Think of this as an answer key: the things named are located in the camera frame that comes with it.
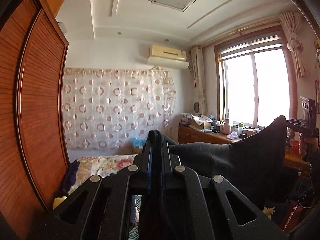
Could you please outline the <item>person's right hand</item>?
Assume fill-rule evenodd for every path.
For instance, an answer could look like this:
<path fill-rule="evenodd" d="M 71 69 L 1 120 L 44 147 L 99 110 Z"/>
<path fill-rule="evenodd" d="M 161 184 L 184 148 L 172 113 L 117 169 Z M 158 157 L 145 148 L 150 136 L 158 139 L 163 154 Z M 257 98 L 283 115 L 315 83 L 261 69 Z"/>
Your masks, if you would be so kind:
<path fill-rule="evenodd" d="M 299 154 L 302 158 L 307 155 L 316 155 L 318 152 L 318 138 L 307 137 L 304 134 L 299 136 Z"/>

